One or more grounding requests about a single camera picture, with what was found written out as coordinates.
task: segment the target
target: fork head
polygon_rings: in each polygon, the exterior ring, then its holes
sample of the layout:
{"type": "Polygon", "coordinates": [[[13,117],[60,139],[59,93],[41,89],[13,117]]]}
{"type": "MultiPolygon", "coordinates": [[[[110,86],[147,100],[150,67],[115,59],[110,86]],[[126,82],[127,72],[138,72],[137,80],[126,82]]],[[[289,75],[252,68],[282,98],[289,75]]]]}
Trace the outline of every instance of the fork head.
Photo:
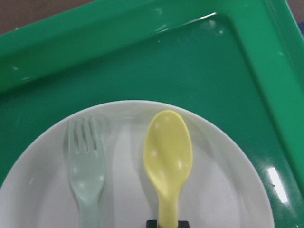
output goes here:
{"type": "Polygon", "coordinates": [[[105,184],[105,156],[98,132],[94,117],[69,122],[69,181],[78,201],[98,200],[105,184]]]}

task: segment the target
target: plastic fork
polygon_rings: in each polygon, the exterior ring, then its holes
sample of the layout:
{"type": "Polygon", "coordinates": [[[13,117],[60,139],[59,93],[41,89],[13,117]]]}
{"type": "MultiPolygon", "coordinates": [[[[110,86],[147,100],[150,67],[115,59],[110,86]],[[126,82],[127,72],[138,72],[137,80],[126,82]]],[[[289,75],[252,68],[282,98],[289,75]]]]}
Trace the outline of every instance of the plastic fork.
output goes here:
{"type": "Polygon", "coordinates": [[[79,205],[81,228],[100,228],[99,198],[105,185],[105,156],[93,117],[69,122],[69,182],[79,205]]]}

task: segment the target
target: green plastic tray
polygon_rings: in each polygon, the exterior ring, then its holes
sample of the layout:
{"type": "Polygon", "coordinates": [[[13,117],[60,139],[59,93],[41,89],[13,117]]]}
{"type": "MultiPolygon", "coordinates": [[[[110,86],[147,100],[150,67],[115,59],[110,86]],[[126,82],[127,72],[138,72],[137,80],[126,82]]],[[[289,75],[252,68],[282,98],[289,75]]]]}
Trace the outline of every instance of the green plastic tray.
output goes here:
{"type": "Polygon", "coordinates": [[[0,181],[27,146],[72,113],[160,101],[227,133],[259,173],[275,226],[304,227],[303,59],[284,0],[98,0],[4,34],[0,181]]]}

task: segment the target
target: yellow plastic spoon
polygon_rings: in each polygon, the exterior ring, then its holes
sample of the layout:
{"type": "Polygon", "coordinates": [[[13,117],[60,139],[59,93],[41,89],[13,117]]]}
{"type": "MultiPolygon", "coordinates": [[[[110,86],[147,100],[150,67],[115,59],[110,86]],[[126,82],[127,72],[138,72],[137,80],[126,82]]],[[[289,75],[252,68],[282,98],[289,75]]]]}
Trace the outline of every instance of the yellow plastic spoon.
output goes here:
{"type": "Polygon", "coordinates": [[[192,168],[192,146],[187,126],[176,112],[162,111],[151,121],[143,163],[158,195],[159,227],[177,228],[178,197],[192,168]]]}

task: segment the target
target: white plate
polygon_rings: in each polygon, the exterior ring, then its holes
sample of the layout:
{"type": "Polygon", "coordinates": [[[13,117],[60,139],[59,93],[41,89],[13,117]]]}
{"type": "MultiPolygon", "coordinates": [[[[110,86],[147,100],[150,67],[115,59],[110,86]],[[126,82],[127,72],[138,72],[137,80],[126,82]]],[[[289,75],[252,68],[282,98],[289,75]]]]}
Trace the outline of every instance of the white plate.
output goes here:
{"type": "Polygon", "coordinates": [[[144,228],[157,219],[157,196],[143,167],[150,121],[171,109],[185,120],[193,168],[179,202],[192,228],[274,228],[263,184],[240,148],[219,128],[181,108],[120,101],[80,111],[52,126],[17,160],[0,190],[0,227],[77,228],[77,203],[67,176],[67,123],[83,115],[102,122],[107,179],[100,198],[102,228],[144,228]]]}

